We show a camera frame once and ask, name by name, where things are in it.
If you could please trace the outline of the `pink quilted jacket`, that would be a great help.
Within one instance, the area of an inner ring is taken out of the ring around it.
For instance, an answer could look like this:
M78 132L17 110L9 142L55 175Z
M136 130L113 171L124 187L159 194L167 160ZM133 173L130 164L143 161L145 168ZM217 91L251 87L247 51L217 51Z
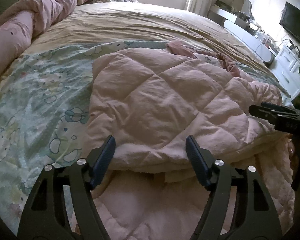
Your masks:
M281 105L280 90L224 55L185 56L128 48L93 62L83 156L113 135L116 150L93 201L111 239L189 239L208 192L186 156L189 135L215 158L255 166L281 228L293 223L286 135L250 116L251 105Z

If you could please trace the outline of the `white drawer dresser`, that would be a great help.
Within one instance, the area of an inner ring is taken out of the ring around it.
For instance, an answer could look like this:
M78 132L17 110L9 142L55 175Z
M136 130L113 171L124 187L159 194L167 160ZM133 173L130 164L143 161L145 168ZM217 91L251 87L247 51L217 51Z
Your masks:
M290 95L291 100L300 94L299 67L300 59L286 45L282 46L270 67L270 71Z

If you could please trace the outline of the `white rounded vanity desk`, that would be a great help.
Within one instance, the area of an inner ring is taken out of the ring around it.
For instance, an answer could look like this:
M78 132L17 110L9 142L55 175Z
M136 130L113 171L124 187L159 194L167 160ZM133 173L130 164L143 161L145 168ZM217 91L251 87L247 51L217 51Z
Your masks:
M248 26L235 14L227 12L216 5L211 5L207 18L218 23L229 31L235 38L244 43L266 66L273 62L273 53L265 44L251 35L245 28Z

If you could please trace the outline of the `green cartoon print blanket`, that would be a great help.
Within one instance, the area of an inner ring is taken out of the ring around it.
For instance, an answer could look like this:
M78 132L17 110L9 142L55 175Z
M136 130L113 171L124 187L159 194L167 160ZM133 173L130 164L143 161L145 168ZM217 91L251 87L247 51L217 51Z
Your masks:
M82 137L89 119L93 62L128 48L169 49L208 59L224 55L186 55L162 42L119 42L65 46L16 59L0 81L0 217L13 232L43 167L68 166L86 157Z

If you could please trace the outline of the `oval vanity mirror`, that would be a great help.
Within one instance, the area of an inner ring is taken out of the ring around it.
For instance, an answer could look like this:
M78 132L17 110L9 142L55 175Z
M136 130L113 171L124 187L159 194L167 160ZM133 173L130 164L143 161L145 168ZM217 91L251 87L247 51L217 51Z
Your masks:
M251 9L252 3L249 0L244 0L241 10L237 11L236 15L243 21L254 21L255 18L252 15Z

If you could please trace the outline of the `rolled pink duvet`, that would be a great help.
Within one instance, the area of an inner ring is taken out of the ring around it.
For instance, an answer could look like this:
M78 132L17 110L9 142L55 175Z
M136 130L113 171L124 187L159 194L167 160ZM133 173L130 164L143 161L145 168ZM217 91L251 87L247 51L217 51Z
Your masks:
M20 0L0 15L0 75L33 38L70 15L77 0Z

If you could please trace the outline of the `beige bed sheet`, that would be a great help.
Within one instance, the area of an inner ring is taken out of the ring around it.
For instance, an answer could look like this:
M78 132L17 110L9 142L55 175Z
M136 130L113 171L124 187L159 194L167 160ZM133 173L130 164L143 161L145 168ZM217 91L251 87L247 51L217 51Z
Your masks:
M212 20L186 10L142 3L80 5L35 38L25 52L33 54L79 43L174 40L224 53L273 76L248 47Z

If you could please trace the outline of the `black wall television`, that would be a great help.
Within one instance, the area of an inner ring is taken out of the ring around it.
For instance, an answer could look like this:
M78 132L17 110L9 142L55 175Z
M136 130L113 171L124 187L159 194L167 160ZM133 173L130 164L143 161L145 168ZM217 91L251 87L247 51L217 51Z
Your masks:
M280 25L286 32L300 42L300 9L286 2L282 12Z

